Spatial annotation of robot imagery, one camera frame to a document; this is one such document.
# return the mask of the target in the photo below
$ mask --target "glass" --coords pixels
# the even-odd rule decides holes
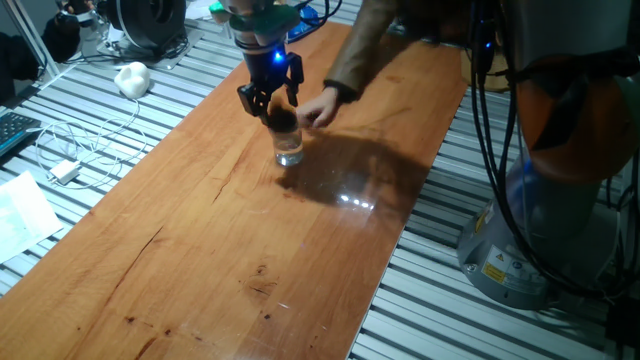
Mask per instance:
[[[282,166],[293,166],[302,161],[302,132],[296,125],[291,131],[269,129],[273,138],[276,162]]]

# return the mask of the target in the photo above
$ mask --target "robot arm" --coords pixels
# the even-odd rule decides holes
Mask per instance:
[[[221,0],[210,10],[218,23],[229,22],[249,68],[251,82],[238,88],[245,111],[269,126],[271,95],[285,85],[289,103],[297,106],[298,86],[304,81],[302,59],[284,47],[287,32],[300,22],[298,11],[273,0]]]

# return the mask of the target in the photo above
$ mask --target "warning label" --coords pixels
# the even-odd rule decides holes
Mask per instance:
[[[540,294],[547,286],[546,280],[531,264],[519,261],[495,246],[491,247],[482,272],[505,287],[526,294]]]

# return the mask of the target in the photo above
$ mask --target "wooden table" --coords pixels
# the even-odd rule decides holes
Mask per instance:
[[[348,32],[290,46],[302,101]],[[409,46],[290,169],[242,110],[248,79],[234,70],[0,299],[0,359],[347,355],[464,94],[459,51]]]

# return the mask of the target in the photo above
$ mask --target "scratch on table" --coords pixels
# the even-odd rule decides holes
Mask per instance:
[[[142,346],[142,349],[140,349],[140,352],[138,353],[138,356],[136,356],[135,360],[140,360],[140,358],[142,357],[142,355],[144,355],[145,351],[147,351],[147,349],[149,349],[151,347],[151,345],[153,345],[153,343],[156,341],[156,338],[151,338],[149,339],[149,341],[147,341],[144,346]]]

